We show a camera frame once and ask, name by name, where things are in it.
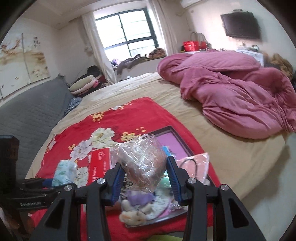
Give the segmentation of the white bunny plush purple bow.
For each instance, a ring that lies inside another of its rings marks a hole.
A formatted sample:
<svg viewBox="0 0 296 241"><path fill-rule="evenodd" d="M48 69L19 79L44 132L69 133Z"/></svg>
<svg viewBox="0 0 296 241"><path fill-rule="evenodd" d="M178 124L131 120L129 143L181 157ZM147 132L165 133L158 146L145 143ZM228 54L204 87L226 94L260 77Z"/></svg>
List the white bunny plush purple bow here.
<svg viewBox="0 0 296 241"><path fill-rule="evenodd" d="M127 190L126 198L122 199L119 220L127 226L141 226L147 221L147 215L152 211L155 196L150 192Z"/></svg>

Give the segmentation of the green tissue pack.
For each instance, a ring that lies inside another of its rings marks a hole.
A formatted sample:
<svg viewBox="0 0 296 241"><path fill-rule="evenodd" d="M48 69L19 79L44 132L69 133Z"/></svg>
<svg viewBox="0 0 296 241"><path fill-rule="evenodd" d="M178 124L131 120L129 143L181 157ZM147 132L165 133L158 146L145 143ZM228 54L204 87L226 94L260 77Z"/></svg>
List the green tissue pack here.
<svg viewBox="0 0 296 241"><path fill-rule="evenodd" d="M55 170L52 187L73 183L77 174L77 164L71 160L61 160Z"/></svg>

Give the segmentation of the leopard print scrunchie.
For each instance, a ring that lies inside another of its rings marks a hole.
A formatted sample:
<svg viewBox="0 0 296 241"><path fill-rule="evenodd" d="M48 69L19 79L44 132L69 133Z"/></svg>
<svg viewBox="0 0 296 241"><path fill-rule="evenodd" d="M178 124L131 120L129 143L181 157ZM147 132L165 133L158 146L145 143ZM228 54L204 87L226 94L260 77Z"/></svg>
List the leopard print scrunchie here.
<svg viewBox="0 0 296 241"><path fill-rule="evenodd" d="M127 199L127 192L130 190L130 188L133 186L133 183L128 178L127 175L125 175L125 178L122 183L121 191L120 191L120 198L121 199Z"/></svg>

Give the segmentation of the pale floral fabric scrunchie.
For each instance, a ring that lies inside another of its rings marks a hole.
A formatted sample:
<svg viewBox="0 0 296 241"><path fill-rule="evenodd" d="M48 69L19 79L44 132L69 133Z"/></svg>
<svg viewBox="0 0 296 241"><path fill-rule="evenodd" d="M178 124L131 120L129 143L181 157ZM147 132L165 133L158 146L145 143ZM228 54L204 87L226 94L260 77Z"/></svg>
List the pale floral fabric scrunchie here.
<svg viewBox="0 0 296 241"><path fill-rule="evenodd" d="M156 189L154 195L151 212L146 215L147 220L158 218L168 208L174 198L171 190L167 188Z"/></svg>

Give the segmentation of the red tissue box pack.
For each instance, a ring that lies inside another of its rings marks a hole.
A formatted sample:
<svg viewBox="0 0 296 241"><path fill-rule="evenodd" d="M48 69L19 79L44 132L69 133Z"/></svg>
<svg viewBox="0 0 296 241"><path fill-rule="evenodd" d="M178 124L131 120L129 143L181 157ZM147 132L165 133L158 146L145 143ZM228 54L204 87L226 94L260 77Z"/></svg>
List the red tissue box pack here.
<svg viewBox="0 0 296 241"><path fill-rule="evenodd" d="M103 178L110 169L110 163L109 148L94 150L91 154L87 185L90 185L99 178Z"/></svg>

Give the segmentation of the red floral blanket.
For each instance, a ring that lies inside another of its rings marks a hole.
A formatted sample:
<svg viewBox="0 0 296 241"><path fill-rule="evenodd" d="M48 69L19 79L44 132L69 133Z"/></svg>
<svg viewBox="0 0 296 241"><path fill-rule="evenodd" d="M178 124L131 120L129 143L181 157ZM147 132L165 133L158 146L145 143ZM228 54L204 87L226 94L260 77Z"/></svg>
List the red floral blanket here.
<svg viewBox="0 0 296 241"><path fill-rule="evenodd" d="M87 116L71 125L50 140L41 167L35 177L53 178L61 160L72 160L78 164L78 187L85 186L89 177L89 162L92 151L111 147L145 133L172 126L193 154L204 152L194 135L185 126L149 97L138 98L123 105ZM186 215L171 218L159 224L126 228L119 221L121 212L107 211L107 222L112 240L146 240L152 235L181 232L185 229Z"/></svg>

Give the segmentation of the grey quilted headboard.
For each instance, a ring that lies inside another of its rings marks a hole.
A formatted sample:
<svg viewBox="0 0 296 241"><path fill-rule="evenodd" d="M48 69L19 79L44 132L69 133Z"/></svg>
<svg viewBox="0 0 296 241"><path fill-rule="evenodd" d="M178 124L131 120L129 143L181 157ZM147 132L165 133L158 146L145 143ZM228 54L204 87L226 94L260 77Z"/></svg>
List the grey quilted headboard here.
<svg viewBox="0 0 296 241"><path fill-rule="evenodd" d="M19 141L16 178L25 178L39 149L63 118L73 95L65 76L39 84L1 106L1 135Z"/></svg>

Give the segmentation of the pink quilted duvet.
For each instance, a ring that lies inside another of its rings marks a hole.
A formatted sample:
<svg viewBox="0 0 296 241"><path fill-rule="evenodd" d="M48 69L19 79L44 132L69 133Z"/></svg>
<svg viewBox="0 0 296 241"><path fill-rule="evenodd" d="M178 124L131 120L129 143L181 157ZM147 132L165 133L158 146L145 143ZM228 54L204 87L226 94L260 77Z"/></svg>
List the pink quilted duvet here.
<svg viewBox="0 0 296 241"><path fill-rule="evenodd" d="M224 131L254 140L295 132L295 90L288 77L235 51L179 53L157 68L180 87L185 100L197 100L203 115Z"/></svg>

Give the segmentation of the folded blankets pile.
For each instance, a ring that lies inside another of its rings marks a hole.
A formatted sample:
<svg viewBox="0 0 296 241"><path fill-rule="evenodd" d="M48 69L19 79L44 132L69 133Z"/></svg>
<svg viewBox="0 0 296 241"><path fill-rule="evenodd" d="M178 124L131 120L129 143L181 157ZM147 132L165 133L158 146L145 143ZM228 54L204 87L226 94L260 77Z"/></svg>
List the folded blankets pile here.
<svg viewBox="0 0 296 241"><path fill-rule="evenodd" d="M87 68L85 75L78 78L70 87L70 93L75 97L85 97L86 95L106 87L107 80L102 71L96 65Z"/></svg>

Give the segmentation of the white window curtain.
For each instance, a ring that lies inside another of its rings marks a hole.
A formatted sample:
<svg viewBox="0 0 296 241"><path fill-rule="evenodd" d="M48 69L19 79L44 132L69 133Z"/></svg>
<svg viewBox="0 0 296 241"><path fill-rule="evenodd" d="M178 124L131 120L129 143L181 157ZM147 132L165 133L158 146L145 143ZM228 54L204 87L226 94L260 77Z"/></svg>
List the white window curtain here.
<svg viewBox="0 0 296 241"><path fill-rule="evenodd" d="M104 51L103 44L97 31L93 12L90 11L85 13L81 16L81 18L97 64L99 65L107 82L109 84L115 84L117 82L117 78Z"/></svg>

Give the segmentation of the clothes on window bench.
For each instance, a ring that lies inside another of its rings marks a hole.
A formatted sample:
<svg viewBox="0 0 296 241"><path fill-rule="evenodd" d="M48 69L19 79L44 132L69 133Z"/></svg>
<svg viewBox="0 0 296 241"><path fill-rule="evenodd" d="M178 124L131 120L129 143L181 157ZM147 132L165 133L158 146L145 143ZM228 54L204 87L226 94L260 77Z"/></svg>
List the clothes on window bench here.
<svg viewBox="0 0 296 241"><path fill-rule="evenodd" d="M140 63L144 63L146 61L150 61L150 60L154 60L154 59L163 58L165 56L166 56L166 52L163 48L156 48L153 51L151 51L148 56L147 56L147 54L145 54L145 56L140 56L140 54L137 54L134 57L131 57L131 58L121 61L119 64L115 64L115 62L112 61L111 65L112 65L114 71L116 71L117 75L121 75L123 69L131 69Z"/></svg>

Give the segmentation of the red gift bags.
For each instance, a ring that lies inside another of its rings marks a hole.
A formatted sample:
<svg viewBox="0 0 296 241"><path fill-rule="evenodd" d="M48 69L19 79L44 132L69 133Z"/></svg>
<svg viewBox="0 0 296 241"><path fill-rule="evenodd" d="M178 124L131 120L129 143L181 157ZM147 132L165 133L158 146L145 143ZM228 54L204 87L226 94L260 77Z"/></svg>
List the red gift bags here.
<svg viewBox="0 0 296 241"><path fill-rule="evenodd" d="M206 50L208 48L205 41L186 41L183 46L186 52Z"/></svg>

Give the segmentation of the white air conditioner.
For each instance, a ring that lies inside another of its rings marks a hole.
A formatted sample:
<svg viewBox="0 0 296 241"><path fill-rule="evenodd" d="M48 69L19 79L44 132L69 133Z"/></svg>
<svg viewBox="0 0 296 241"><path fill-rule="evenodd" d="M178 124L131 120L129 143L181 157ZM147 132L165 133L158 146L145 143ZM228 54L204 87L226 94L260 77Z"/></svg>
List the white air conditioner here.
<svg viewBox="0 0 296 241"><path fill-rule="evenodd" d="M180 4L183 8L187 9L190 6L201 2L202 0L181 0Z"/></svg>

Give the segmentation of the blossom wall painting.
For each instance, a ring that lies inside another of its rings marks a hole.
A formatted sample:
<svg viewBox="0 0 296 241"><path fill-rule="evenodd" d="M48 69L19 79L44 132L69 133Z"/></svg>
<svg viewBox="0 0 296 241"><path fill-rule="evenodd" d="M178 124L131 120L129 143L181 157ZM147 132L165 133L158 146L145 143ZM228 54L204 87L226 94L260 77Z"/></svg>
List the blossom wall painting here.
<svg viewBox="0 0 296 241"><path fill-rule="evenodd" d="M8 34L1 43L1 98L50 77L45 54L37 36Z"/></svg>

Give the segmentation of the wall mounted black television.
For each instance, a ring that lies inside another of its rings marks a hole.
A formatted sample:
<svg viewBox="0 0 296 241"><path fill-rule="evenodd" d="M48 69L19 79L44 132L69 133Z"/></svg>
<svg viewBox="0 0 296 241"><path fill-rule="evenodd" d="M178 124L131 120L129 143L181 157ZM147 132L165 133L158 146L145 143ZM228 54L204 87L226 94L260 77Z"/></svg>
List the wall mounted black television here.
<svg viewBox="0 0 296 241"><path fill-rule="evenodd" d="M242 39L261 39L261 30L253 13L236 11L220 16L226 36Z"/></svg>

